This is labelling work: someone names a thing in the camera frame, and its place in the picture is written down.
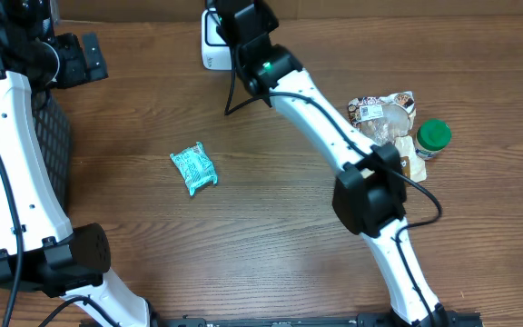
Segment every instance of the snack wrapper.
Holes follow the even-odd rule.
[[[409,135],[417,110],[412,92],[362,97],[349,102],[350,122],[378,145]]]
[[[410,130],[417,109],[412,92],[362,97],[349,102],[350,122],[377,145],[393,143],[404,174],[415,182],[427,179],[425,161],[415,154]]]
[[[217,184],[218,176],[215,167],[205,154],[201,142],[197,142],[197,145],[185,149],[180,154],[171,154],[171,159],[183,176],[190,196],[194,196],[197,189],[207,183]]]

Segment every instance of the wood grain surface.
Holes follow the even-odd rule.
[[[113,268],[168,318],[385,312],[360,237],[331,209],[334,178],[288,121],[258,103],[222,114],[230,75],[202,67],[196,23],[73,24],[95,31],[110,78],[55,91],[74,128],[70,217],[100,223]],[[523,16],[285,21],[273,40],[345,113],[356,96],[411,90],[416,125],[453,142],[423,184],[445,218],[411,233],[431,288],[488,327],[523,326]],[[247,98],[236,88],[235,101]],[[191,198],[170,153],[201,141],[219,185]],[[410,221],[434,214],[409,189]],[[0,290],[0,321],[7,300]],[[20,294],[14,326],[60,301]],[[86,319],[68,308],[52,326]]]
[[[281,19],[523,15],[523,0],[266,0]],[[194,22],[203,0],[60,1],[63,19],[91,22]]]

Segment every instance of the black cable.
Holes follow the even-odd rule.
[[[235,69],[237,70],[237,73],[239,74],[239,76],[242,80],[248,80],[249,76],[243,72],[242,59],[240,57],[241,50],[242,50],[242,45],[235,46],[235,57],[233,58],[233,60],[235,60]]]
[[[1,159],[1,154],[0,175],[1,182],[3,183],[5,190],[5,197],[7,198],[7,204],[9,205],[9,213],[11,214],[11,219],[14,223],[15,242],[17,244],[14,284],[9,294],[9,300],[7,301],[4,320],[2,323],[4,327],[7,327],[11,321],[12,312],[14,311],[15,298],[17,297],[17,292],[19,292],[19,283],[21,281],[22,269],[24,267],[24,231],[22,229],[23,227],[21,226],[21,223],[19,222],[19,214],[17,213],[17,207],[15,205],[14,193],[12,191],[11,184],[9,183],[9,176],[7,176],[7,171],[5,170],[4,162]]]
[[[113,326],[113,327],[120,326],[117,322],[115,322],[112,318],[110,318],[110,316],[106,313],[106,311],[100,305],[98,305],[98,303],[94,302],[92,299],[85,297],[85,296],[76,296],[70,300],[66,300],[64,303],[60,304],[57,308],[55,308],[55,310],[52,313],[50,313],[50,315],[47,316],[47,318],[45,318],[45,320],[42,323],[40,323],[39,327],[47,326],[47,324],[50,323],[55,318],[55,316],[58,315],[58,313],[60,313],[68,305],[70,305],[72,303],[76,303],[76,302],[83,302],[84,305],[90,304],[90,306],[92,306],[96,311],[98,311],[98,313],[100,313],[100,315],[111,326]]]
[[[235,52],[230,48],[230,58],[232,60],[232,86],[229,89],[227,104],[225,105],[225,115],[229,115],[229,108],[232,106],[233,91],[235,90]]]
[[[217,19],[215,19],[215,16],[213,16],[213,14],[215,14],[215,13],[213,11],[211,11],[211,9],[209,9],[209,8],[207,8],[207,13],[213,17],[213,21],[215,22],[217,27],[221,27],[220,22]],[[230,56],[230,60],[232,61],[232,85],[230,86],[229,95],[227,97],[227,104],[225,105],[225,111],[224,111],[225,115],[230,115],[230,114],[228,114],[228,112],[229,112],[229,108],[232,106],[233,93],[235,91],[235,75],[236,75],[235,54],[237,54],[237,51],[239,51],[239,46],[235,47],[235,49],[229,48],[229,56]]]
[[[44,109],[49,108],[50,107],[50,103],[52,102],[52,90],[50,88],[47,88],[47,89],[45,89],[44,92],[45,92],[45,101],[44,101],[44,103],[42,105],[40,105],[39,108],[35,109],[35,111],[38,112],[38,113],[41,112]],[[37,99],[39,94],[40,94],[39,92],[33,93],[32,94],[32,101],[34,99]]]
[[[424,222],[420,222],[420,223],[409,223],[407,226],[404,226],[397,231],[397,233],[395,234],[395,239],[393,240],[395,242],[395,244],[397,244],[397,250],[399,251],[400,259],[402,260],[403,265],[405,266],[405,270],[407,271],[407,275],[409,276],[410,281],[413,284],[413,289],[415,290],[415,292],[419,296],[420,300],[423,302],[423,305],[425,306],[425,310],[427,311],[427,314],[429,315],[429,318],[431,320],[431,326],[435,327],[433,313],[429,307],[429,304],[427,303],[427,300],[425,300],[425,297],[423,296],[423,292],[421,291],[420,287],[417,285],[417,281],[415,281],[415,277],[413,276],[413,273],[409,268],[409,264],[407,263],[407,258],[405,257],[405,254],[403,253],[403,251],[400,247],[400,234],[403,233],[404,231],[407,231],[412,228],[436,223],[439,219],[441,219],[441,216],[443,215],[443,208],[441,207],[441,203],[439,203],[439,200],[435,197],[435,195],[433,195],[433,193],[429,192],[425,187],[421,186],[419,183],[416,183],[415,181],[411,180],[409,177],[404,176],[402,173],[398,173],[395,170],[390,169],[388,166],[386,166],[382,163],[379,163],[376,160],[371,159],[370,156],[368,156],[361,149],[359,149],[359,147],[344,133],[344,131],[342,131],[340,126],[338,126],[338,124],[336,124],[336,122],[328,114],[328,112],[320,104],[318,104],[316,101],[314,101],[313,99],[311,99],[308,96],[304,96],[301,94],[295,94],[295,93],[288,93],[288,92],[276,92],[276,93],[272,93],[272,94],[256,95],[253,98],[251,98],[241,104],[236,105],[227,114],[232,114],[232,113],[236,112],[237,110],[243,108],[244,106],[251,104],[253,102],[256,102],[258,100],[267,100],[267,99],[270,99],[275,96],[287,96],[287,97],[301,99],[301,100],[307,102],[308,104],[311,104],[314,107],[316,107],[316,109],[318,109],[326,117],[326,119],[328,119],[328,121],[332,124],[332,127],[334,127],[334,129],[336,129],[336,131],[340,134],[340,136],[342,137],[344,142],[346,142],[352,150],[356,151],[363,158],[365,158],[367,160],[371,160],[372,163],[377,165],[379,168],[384,170],[386,173],[391,173],[392,175],[400,178],[405,183],[408,183],[409,185],[413,186],[417,191],[423,193],[433,202],[433,204],[435,204],[435,206],[437,207],[437,215],[433,219],[424,221]]]

